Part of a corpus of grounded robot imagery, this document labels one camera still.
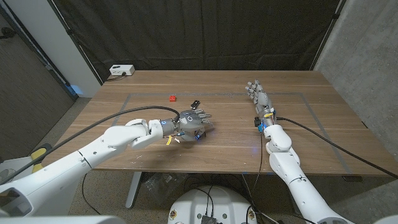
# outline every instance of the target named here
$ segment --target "red block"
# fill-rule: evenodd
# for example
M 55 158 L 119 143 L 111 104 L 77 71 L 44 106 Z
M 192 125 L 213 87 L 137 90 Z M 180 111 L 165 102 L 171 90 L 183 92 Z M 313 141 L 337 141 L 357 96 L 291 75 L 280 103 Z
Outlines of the red block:
M 170 100 L 170 102 L 175 102 L 175 100 L 176 100 L 176 99 L 175 99 L 175 96 L 170 96 L 170 97 L 169 97 L 169 100 Z

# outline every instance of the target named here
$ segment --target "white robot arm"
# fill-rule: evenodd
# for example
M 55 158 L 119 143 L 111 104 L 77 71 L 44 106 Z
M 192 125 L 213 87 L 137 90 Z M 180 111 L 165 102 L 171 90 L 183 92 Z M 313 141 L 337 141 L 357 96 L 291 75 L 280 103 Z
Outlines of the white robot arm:
M 248 82 L 248 85 L 246 90 L 254 100 L 256 112 L 259 115 L 257 119 L 259 130 L 263 131 L 266 139 L 270 139 L 266 144 L 266 149 L 270 154 L 271 168 L 289 187 L 303 217 L 322 224 L 352 223 L 328 206 L 303 173 L 299 156 L 292 148 L 292 140 L 282 126 L 276 124 L 275 110 L 259 80 L 256 80 L 254 84 Z
M 195 140 L 190 136 L 198 130 L 201 133 L 205 131 L 204 124 L 210 124 L 203 119 L 207 117 L 210 114 L 201 109 L 188 110 L 180 114 L 177 122 L 155 119 L 147 124 L 144 119 L 135 119 L 125 126 L 110 127 L 85 147 L 27 177 L 0 185 L 0 195 L 3 196 L 0 212 L 10 217 L 32 216 L 49 198 L 100 163 L 125 151 L 128 145 L 133 149 L 142 149 L 174 132 L 186 141 Z

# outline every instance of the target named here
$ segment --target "yellow object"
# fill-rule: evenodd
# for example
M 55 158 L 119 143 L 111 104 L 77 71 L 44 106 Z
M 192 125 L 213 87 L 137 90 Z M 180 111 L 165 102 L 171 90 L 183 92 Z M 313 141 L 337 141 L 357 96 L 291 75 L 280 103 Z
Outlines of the yellow object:
M 30 156 L 33 160 L 37 159 L 39 156 L 41 156 L 42 154 L 44 154 L 46 152 L 45 148 L 41 148 L 36 150 L 35 152 L 33 152 Z
M 33 166 L 32 173 L 37 172 L 37 171 L 39 171 L 41 169 L 43 169 L 42 164 L 36 164 L 36 165 Z
M 44 154 L 46 151 L 47 151 L 47 150 L 46 150 L 45 148 L 38 149 L 38 150 L 36 150 L 35 152 L 33 152 L 33 153 L 30 155 L 30 157 L 32 158 L 32 160 L 35 160 L 35 159 L 37 159 L 39 156 L 41 156 L 42 154 Z M 33 166 L 32 173 L 37 172 L 37 171 L 41 170 L 42 168 L 43 168 L 43 166 L 42 166 L 41 163 L 36 164 L 36 165 Z
M 166 145 L 168 146 L 170 144 L 170 142 L 172 142 L 172 137 L 169 136 L 169 140 L 167 141 Z

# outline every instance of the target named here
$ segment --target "gray wall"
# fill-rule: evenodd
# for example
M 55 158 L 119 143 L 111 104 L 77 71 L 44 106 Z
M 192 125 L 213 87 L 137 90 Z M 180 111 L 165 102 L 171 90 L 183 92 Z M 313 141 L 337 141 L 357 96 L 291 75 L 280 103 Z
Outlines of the gray wall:
M 398 1 L 348 0 L 314 70 L 398 161 Z

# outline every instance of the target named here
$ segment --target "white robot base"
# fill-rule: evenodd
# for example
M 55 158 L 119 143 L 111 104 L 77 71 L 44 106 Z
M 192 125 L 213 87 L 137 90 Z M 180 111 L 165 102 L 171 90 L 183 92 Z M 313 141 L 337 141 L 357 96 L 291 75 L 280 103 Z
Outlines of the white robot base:
M 170 209 L 168 224 L 202 223 L 206 215 L 216 220 L 206 223 L 246 223 L 246 213 L 250 203 L 240 194 L 226 187 L 202 186 L 200 190 L 209 192 L 213 199 L 213 206 L 208 195 L 200 190 L 192 189 L 174 202 Z M 248 223 L 257 223 L 256 214 L 249 210 Z

